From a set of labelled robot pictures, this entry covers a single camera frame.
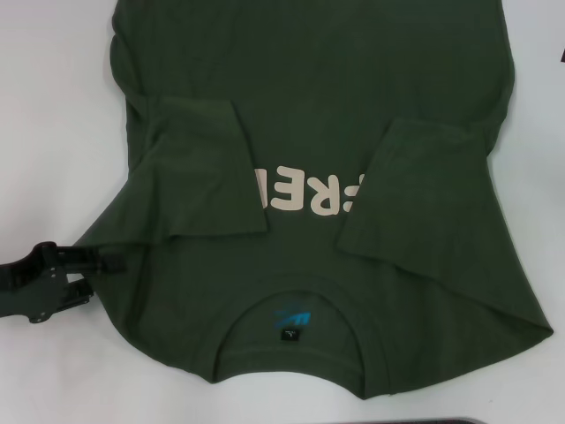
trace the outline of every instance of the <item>shirt sleeve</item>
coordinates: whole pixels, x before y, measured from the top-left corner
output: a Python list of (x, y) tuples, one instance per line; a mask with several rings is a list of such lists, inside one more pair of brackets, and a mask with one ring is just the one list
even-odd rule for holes
[(150, 13), (136, 16), (128, 5), (125, 13), (118, 4), (110, 59), (125, 94), (130, 173), (80, 243), (266, 231), (251, 152), (232, 102), (148, 88), (154, 79), (147, 69), (154, 68), (143, 65), (143, 37), (150, 33), (143, 19)]
[(394, 121), (338, 248), (548, 328), (496, 199), (484, 138), (478, 128)]

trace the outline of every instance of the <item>green t-shirt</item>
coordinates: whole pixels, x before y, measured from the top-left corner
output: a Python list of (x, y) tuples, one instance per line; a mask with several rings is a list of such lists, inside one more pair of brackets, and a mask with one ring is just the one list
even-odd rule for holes
[(514, 74), (500, 0), (119, 0), (130, 174), (80, 241), (121, 334), (209, 382), (361, 398), (551, 335), (486, 157)]

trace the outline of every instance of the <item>blue logo tag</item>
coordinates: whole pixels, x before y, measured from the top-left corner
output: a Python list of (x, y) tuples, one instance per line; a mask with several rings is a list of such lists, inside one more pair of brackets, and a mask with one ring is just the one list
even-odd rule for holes
[(281, 316), (282, 318), (276, 322), (275, 328), (281, 329), (287, 325), (308, 325), (310, 322), (310, 313), (309, 312), (301, 312), (298, 314), (288, 312), (288, 311), (276, 311), (275, 314)]

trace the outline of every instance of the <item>t-shirt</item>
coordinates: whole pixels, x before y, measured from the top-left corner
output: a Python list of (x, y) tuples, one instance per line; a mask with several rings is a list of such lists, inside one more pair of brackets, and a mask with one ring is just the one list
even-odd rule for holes
[(79, 243), (124, 256), (93, 285), (132, 345), (370, 398), (552, 334), (486, 162), (500, 0), (119, 0), (113, 24), (129, 179)]

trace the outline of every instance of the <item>white surface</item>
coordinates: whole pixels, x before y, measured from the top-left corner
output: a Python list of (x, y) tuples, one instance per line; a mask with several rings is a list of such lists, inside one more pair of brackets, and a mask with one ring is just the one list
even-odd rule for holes
[[(0, 0), (0, 263), (40, 241), (71, 244), (125, 181), (124, 100), (108, 60), (114, 2)], [(505, 7), (517, 84), (493, 178), (554, 337), (453, 381), (364, 402), (305, 375), (209, 385), (129, 346), (95, 299), (41, 325), (0, 320), (0, 423), (565, 422), (565, 2)]]

